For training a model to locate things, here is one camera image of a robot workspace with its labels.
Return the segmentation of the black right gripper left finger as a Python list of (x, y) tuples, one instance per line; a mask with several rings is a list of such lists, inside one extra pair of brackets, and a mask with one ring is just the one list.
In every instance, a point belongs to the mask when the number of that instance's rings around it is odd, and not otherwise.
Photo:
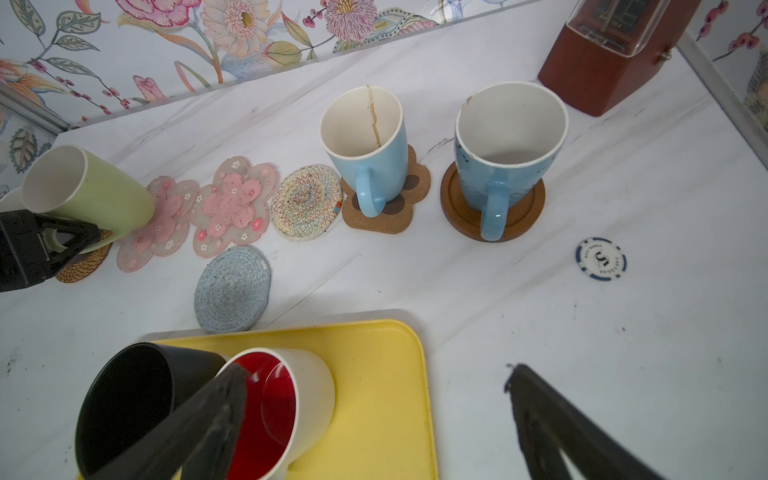
[(90, 479), (224, 479), (244, 421), (250, 375), (231, 364)]

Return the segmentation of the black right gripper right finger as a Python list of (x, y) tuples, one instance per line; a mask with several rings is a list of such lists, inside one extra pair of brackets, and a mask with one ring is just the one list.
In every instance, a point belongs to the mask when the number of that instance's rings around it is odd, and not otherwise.
[(518, 442), (532, 479), (569, 479), (568, 458), (586, 479), (658, 479), (525, 364), (505, 383)]

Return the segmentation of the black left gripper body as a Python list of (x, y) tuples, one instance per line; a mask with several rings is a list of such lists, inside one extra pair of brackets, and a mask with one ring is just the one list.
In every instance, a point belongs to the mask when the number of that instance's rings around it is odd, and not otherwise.
[(28, 210), (1, 213), (1, 291), (26, 289), (54, 277), (60, 270), (60, 255), (44, 240), (52, 217)]

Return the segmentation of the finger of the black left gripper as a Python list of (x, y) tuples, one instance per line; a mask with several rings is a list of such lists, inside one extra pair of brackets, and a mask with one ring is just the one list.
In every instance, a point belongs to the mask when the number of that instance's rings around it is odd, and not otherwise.
[(40, 214), (35, 215), (35, 221), (51, 270), (62, 270), (101, 239), (101, 230), (92, 223)]

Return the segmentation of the round rattan woven coaster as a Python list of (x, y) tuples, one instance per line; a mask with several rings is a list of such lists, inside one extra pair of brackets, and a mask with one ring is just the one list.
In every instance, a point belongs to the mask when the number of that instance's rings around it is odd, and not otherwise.
[(111, 243), (103, 246), (93, 252), (83, 254), (66, 265), (56, 276), (55, 279), (61, 283), (72, 284), (84, 280), (94, 273), (106, 259)]

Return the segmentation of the green mug white inside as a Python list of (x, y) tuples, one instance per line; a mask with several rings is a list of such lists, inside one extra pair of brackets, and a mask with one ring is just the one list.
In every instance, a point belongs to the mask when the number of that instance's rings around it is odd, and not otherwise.
[(146, 226), (155, 212), (152, 194), (137, 180), (95, 154), (72, 145), (40, 156), (21, 186), (26, 209), (97, 226), (90, 253)]

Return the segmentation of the pink flower coaster front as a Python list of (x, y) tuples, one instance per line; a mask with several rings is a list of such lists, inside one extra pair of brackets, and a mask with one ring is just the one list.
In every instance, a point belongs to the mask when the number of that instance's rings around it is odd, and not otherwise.
[(139, 270), (153, 257), (167, 257), (180, 249), (189, 232), (188, 214), (200, 193), (196, 181), (176, 182), (169, 176), (153, 179), (146, 189), (153, 196), (155, 211), (147, 225), (121, 241), (117, 266), (126, 273)]

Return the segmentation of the pink flower coaster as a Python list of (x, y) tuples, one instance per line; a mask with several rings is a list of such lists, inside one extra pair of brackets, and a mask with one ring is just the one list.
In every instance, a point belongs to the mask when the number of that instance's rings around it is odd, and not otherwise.
[(167, 257), (180, 249), (189, 232), (188, 214), (200, 193), (196, 181), (176, 182), (169, 176), (153, 179), (146, 189), (153, 196), (155, 211), (147, 225), (121, 241), (117, 266), (126, 273), (139, 270), (153, 257)]
[(193, 250), (213, 258), (230, 244), (257, 241), (270, 222), (269, 199), (279, 183), (279, 172), (269, 163), (253, 165), (243, 156), (225, 160), (210, 184), (195, 198), (188, 219), (196, 227)]

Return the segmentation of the multicolour woven round coaster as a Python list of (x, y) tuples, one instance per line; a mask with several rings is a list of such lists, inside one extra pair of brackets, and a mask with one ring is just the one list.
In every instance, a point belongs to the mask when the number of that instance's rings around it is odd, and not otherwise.
[(270, 205), (272, 224), (289, 240), (313, 240), (334, 222), (343, 199), (340, 179), (330, 167), (302, 167), (278, 187)]

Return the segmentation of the brown paw print coaster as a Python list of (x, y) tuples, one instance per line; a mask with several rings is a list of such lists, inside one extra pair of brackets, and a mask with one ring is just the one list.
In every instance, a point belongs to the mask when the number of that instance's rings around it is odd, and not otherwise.
[(341, 215), (344, 222), (353, 229), (399, 234), (410, 225), (414, 205), (425, 199), (430, 187), (429, 169), (417, 161), (414, 148), (408, 145), (408, 170), (403, 190), (397, 197), (386, 203), (382, 213), (373, 218), (366, 217), (360, 209), (357, 194), (345, 180), (341, 180), (341, 188), (345, 195), (341, 203)]

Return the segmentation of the blue mug row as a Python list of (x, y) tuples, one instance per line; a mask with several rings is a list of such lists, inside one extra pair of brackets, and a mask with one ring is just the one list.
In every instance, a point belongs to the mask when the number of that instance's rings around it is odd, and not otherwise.
[(481, 214), (483, 240), (502, 238), (509, 209), (551, 167), (568, 129), (564, 102), (539, 84), (502, 82), (465, 101), (455, 122), (455, 164), (468, 206)]

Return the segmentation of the blue handle mug front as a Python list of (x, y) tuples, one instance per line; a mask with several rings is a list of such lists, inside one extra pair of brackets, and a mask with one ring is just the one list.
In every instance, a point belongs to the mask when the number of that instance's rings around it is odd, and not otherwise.
[(337, 97), (322, 117), (320, 139), (366, 217), (382, 214), (403, 190), (408, 170), (405, 117), (389, 90), (366, 85)]

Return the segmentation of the purple handle mug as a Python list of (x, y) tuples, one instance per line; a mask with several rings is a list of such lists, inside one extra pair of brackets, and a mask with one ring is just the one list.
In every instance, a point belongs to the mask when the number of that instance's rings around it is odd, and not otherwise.
[(0, 212), (13, 212), (18, 210), (25, 210), (26, 207), (23, 203), (23, 197), (21, 188), (18, 187), (10, 191), (0, 200)]

